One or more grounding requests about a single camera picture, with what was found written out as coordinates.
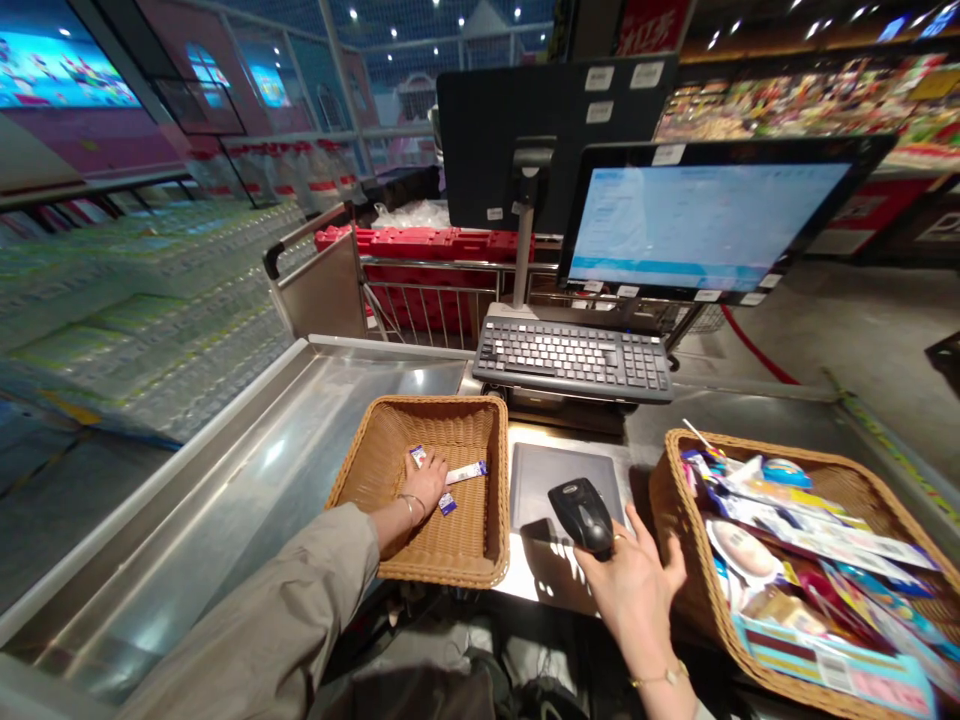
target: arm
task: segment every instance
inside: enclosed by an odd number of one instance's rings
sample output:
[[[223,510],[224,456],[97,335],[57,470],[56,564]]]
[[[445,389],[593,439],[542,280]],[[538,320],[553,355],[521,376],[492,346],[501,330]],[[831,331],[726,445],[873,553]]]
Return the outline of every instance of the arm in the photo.
[[[365,515],[348,503],[301,530],[193,627],[118,718],[304,717],[380,558],[437,506],[446,463],[428,459],[407,468],[409,505],[401,497]]]
[[[670,604],[687,577],[680,541],[670,538],[670,562],[664,567],[633,505],[627,506],[627,517],[636,538],[614,521],[613,558],[598,562],[577,548],[577,561],[650,719],[706,720],[712,716],[697,700],[670,642]]]

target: empty wicker basket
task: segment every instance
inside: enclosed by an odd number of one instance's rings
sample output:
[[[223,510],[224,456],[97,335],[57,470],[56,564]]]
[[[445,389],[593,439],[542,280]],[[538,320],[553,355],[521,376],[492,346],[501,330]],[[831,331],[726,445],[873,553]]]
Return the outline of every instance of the empty wicker basket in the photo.
[[[507,569],[510,498],[507,406],[492,397],[385,396],[367,409],[327,508],[347,502],[376,510],[401,492],[404,454],[436,448],[450,469],[478,460],[488,475],[448,488],[457,509],[434,512],[410,542],[380,563],[381,578],[491,588]]]
[[[917,600],[914,606],[951,642],[960,642],[960,573],[880,478],[838,455],[726,435],[705,433],[704,436],[736,460],[747,461],[755,455],[764,455],[794,461],[810,476],[813,492],[840,503],[853,516],[866,520],[875,532],[922,547],[943,568],[943,573],[910,570],[932,585],[937,593],[936,599]],[[687,565],[687,582],[674,600],[676,612],[720,645],[741,670],[768,690],[841,717],[862,720],[906,717],[851,695],[775,672],[761,665],[740,643],[717,580],[703,517],[687,489],[680,454],[694,449],[702,449],[702,444],[693,433],[671,430],[666,437],[666,451],[650,477],[650,504],[661,546],[667,534],[675,531]],[[945,714],[954,717],[957,707],[942,693],[937,695],[946,708]]]

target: keyboard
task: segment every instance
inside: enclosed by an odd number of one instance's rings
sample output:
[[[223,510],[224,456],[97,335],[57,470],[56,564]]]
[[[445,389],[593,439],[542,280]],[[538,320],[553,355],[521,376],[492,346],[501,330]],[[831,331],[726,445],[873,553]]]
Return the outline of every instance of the keyboard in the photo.
[[[659,338],[540,320],[487,317],[473,376],[600,400],[673,400]]]

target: stainless steel counter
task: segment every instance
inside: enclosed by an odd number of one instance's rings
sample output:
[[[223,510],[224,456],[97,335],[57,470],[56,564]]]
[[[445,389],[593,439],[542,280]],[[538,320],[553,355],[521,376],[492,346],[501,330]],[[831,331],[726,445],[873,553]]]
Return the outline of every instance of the stainless steel counter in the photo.
[[[121,702],[217,601],[323,508],[371,401],[477,392],[472,353],[311,337],[250,388],[0,617],[3,653],[108,704]],[[512,423],[509,441],[608,455],[621,501],[646,496],[664,433],[698,428],[845,455],[885,478],[925,521],[930,504],[830,394],[678,378],[669,406],[641,406],[625,436]],[[936,518],[927,527],[935,532]],[[944,535],[956,552],[956,536]],[[594,612],[569,548],[511,538],[499,590]]]

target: bracelet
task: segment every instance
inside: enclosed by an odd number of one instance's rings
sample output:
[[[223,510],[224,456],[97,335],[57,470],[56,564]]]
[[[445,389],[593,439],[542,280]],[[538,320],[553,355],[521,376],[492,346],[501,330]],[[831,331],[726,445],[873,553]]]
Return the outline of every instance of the bracelet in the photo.
[[[683,660],[677,660],[680,663],[680,669],[677,672],[673,670],[667,670],[663,674],[663,677],[656,678],[630,678],[630,684],[635,688],[642,688],[644,685],[652,682],[659,682],[661,680],[666,680],[671,685],[676,685],[677,680],[680,679],[680,676],[690,677],[690,673],[687,672],[687,666],[683,664]]]
[[[420,503],[420,507],[421,507],[421,509],[423,510],[423,518],[422,518],[422,519],[423,519],[423,520],[426,520],[426,519],[427,519],[427,506],[423,504],[423,500],[421,500],[420,498],[418,498],[416,495],[411,495],[410,493],[400,493],[399,495],[397,495],[397,497],[402,497],[404,500],[407,501],[407,507],[410,509],[410,519],[411,519],[411,520],[413,520],[413,505],[410,504],[410,498],[413,498],[413,499],[416,500],[418,503]]]

